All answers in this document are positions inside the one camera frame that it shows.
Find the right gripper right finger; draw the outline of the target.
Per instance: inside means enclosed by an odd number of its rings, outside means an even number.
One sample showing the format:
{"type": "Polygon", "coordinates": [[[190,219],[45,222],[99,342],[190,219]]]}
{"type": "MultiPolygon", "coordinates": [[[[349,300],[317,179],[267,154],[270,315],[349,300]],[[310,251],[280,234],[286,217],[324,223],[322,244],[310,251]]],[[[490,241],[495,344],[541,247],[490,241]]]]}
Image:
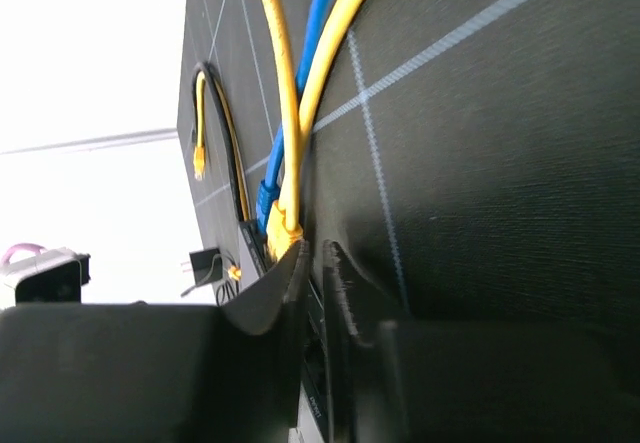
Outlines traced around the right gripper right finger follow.
{"type": "Polygon", "coordinates": [[[639,399],[557,323],[418,319],[323,246],[333,442],[635,442],[639,399]]]}

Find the black power adapter plug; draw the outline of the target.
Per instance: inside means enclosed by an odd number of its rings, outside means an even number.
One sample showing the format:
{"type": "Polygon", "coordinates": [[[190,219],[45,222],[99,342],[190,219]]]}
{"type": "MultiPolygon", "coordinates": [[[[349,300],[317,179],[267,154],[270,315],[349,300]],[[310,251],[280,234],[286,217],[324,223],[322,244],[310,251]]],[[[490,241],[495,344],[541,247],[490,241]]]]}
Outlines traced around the black power adapter plug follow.
{"type": "Polygon", "coordinates": [[[222,254],[218,248],[191,252],[189,260],[181,264],[181,270],[192,275],[195,287],[213,284],[223,277],[222,254]]]}

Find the yellow ethernet cable short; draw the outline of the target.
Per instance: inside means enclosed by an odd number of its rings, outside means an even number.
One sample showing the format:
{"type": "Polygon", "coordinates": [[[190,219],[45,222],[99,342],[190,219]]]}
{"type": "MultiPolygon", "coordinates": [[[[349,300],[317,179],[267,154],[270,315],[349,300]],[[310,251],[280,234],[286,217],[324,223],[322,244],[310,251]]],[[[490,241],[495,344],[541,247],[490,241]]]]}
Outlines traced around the yellow ethernet cable short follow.
{"type": "Polygon", "coordinates": [[[336,0],[320,35],[299,105],[300,138],[305,142],[310,137],[316,110],[334,57],[363,1],[336,0]]]}

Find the yellow ethernet cable long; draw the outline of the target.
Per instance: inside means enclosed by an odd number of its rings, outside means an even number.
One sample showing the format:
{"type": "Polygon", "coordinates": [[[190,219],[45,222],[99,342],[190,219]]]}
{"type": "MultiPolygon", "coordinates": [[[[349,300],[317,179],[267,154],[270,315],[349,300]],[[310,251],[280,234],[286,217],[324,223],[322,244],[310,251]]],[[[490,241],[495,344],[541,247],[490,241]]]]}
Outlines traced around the yellow ethernet cable long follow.
{"type": "Polygon", "coordinates": [[[279,260],[303,236],[298,195],[300,124],[291,45],[281,0],[261,1],[273,46],[283,129],[284,180],[279,200],[273,204],[267,224],[269,255],[279,260]]]}

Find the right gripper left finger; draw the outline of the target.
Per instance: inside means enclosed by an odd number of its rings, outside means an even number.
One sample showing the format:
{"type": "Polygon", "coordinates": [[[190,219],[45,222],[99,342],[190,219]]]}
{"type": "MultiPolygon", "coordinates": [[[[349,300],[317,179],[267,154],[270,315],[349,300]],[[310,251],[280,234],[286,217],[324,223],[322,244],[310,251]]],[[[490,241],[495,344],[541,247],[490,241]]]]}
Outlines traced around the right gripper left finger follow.
{"type": "Polygon", "coordinates": [[[219,305],[23,303],[1,313],[5,442],[285,442],[267,314],[219,305]]]}

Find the black network switch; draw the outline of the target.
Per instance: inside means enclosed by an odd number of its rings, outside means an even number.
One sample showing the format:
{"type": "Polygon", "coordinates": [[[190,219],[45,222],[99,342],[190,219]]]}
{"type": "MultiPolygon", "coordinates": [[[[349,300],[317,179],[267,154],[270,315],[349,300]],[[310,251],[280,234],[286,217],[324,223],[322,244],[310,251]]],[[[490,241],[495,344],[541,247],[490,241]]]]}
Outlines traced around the black network switch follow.
{"type": "Polygon", "coordinates": [[[267,314],[258,327],[275,332],[276,384],[297,420],[297,440],[328,442],[324,309],[309,276],[309,245],[296,243],[274,262],[255,220],[239,224],[238,239],[242,294],[267,314]]]}

